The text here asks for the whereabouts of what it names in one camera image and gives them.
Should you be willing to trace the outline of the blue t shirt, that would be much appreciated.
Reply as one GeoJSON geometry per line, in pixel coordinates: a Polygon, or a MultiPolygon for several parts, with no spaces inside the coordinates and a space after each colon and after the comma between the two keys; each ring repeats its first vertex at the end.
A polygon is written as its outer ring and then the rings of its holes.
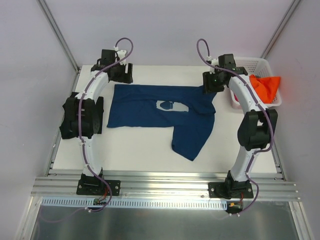
{"type": "Polygon", "coordinates": [[[172,150],[194,161],[215,124],[215,96],[202,85],[116,84],[107,127],[172,127],[172,150]]]}

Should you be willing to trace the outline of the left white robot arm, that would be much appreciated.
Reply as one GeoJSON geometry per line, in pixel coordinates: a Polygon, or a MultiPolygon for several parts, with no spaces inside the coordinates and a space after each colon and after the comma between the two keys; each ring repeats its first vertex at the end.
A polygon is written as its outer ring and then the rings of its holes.
{"type": "Polygon", "coordinates": [[[59,128],[63,139],[78,140],[83,161],[79,180],[82,188],[88,187],[93,194],[104,191],[102,161],[96,156],[94,144],[103,127],[103,89],[111,81],[131,84],[133,65],[126,59],[130,51],[104,49],[101,58],[90,69],[89,82],[84,89],[73,93],[63,104],[64,118],[59,128]]]}

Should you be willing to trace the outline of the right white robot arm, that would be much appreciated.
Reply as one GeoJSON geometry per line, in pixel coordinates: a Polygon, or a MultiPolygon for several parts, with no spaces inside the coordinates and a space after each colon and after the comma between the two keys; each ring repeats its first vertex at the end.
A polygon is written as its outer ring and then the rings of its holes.
{"type": "Polygon", "coordinates": [[[278,113],[269,109],[255,92],[243,66],[237,66],[233,54],[218,57],[217,65],[211,56],[204,59],[210,67],[202,74],[204,93],[223,92],[229,88],[237,97],[244,117],[237,131],[240,149],[236,161],[223,182],[210,182],[210,198],[230,200],[252,199],[250,173],[260,153],[269,151],[274,143],[278,113]]]}

